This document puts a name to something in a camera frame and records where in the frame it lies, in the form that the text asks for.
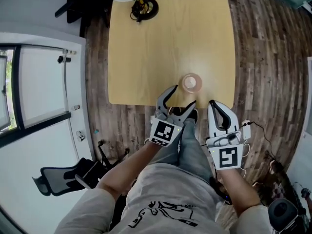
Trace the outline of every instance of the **jeans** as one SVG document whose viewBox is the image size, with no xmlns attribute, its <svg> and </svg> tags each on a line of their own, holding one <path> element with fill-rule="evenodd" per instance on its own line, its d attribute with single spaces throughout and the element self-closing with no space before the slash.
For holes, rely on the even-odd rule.
<svg viewBox="0 0 312 234">
<path fill-rule="evenodd" d="M 212 171 L 205 153 L 195 138 L 195 121 L 193 119 L 185 120 L 181 134 L 182 136 L 178 135 L 170 146 L 162 147 L 149 164 L 171 164 L 209 183 Z"/>
</svg>

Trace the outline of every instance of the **wooden table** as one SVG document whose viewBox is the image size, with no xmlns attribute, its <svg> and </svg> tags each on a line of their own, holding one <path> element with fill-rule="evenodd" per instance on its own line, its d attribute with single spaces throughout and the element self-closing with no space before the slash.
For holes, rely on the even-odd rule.
<svg viewBox="0 0 312 234">
<path fill-rule="evenodd" d="M 228 0 L 156 0 L 159 13 L 138 24 L 133 2 L 113 3 L 108 47 L 112 104 L 155 106 L 158 96 L 187 73 L 202 79 L 197 94 L 179 86 L 168 106 L 194 99 L 206 108 L 215 99 L 232 108 L 235 49 Z"/>
</svg>

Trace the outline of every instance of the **wooden floor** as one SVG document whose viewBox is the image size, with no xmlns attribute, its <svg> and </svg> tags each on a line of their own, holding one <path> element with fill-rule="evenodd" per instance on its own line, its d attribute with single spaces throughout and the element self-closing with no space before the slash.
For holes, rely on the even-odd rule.
<svg viewBox="0 0 312 234">
<path fill-rule="evenodd" d="M 312 20 L 304 9 L 295 10 L 277 0 L 229 0 L 236 53 L 233 111 L 240 121 L 262 125 L 272 152 L 286 167 L 301 133 L 308 92 L 307 57 L 312 56 Z M 111 159 L 126 148 L 135 152 L 150 132 L 154 107 L 111 105 L 107 91 L 108 33 L 102 19 L 87 30 L 86 88 L 94 149 L 105 140 Z M 200 110 L 196 135 L 201 143 L 207 134 L 207 113 Z M 268 172 L 269 143 L 262 129 L 252 125 L 249 155 L 243 164 L 252 183 Z M 225 228 L 236 216 L 224 207 L 218 218 Z"/>
</svg>

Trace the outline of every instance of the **t-shirt sleeve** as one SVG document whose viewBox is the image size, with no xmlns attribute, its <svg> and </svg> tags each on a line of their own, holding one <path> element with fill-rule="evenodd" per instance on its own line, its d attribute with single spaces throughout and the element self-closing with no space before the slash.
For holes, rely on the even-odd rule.
<svg viewBox="0 0 312 234">
<path fill-rule="evenodd" d="M 109 192 L 87 190 L 59 223 L 55 234 L 102 234 L 109 229 L 114 208 L 115 200 Z"/>
<path fill-rule="evenodd" d="M 253 206 L 239 216 L 230 228 L 231 234 L 271 234 L 268 208 L 263 205 Z"/>
</svg>

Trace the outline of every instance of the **black window frame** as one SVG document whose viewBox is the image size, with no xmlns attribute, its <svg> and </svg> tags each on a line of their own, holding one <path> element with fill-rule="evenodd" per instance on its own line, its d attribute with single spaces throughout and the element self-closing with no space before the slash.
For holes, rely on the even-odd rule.
<svg viewBox="0 0 312 234">
<path fill-rule="evenodd" d="M 65 111 L 57 116 L 54 116 L 45 121 L 34 124 L 30 127 L 25 128 L 24 120 L 22 116 L 21 104 L 20 104 L 20 81 L 19 81 L 19 69 L 20 69 L 20 51 L 22 46 L 29 46 L 25 44 L 0 44 L 0 50 L 13 49 L 14 54 L 12 58 L 12 77 L 11 77 L 11 86 L 12 86 L 12 101 L 13 101 L 13 110 L 16 121 L 16 128 L 12 130 L 5 131 L 0 134 L 0 148 L 4 147 L 16 140 L 19 140 L 23 137 L 26 137 L 32 133 L 40 131 L 44 128 L 52 126 L 56 123 L 67 120 L 71 117 L 69 111 Z M 33 45 L 34 47 L 45 47 L 39 45 Z"/>
</svg>

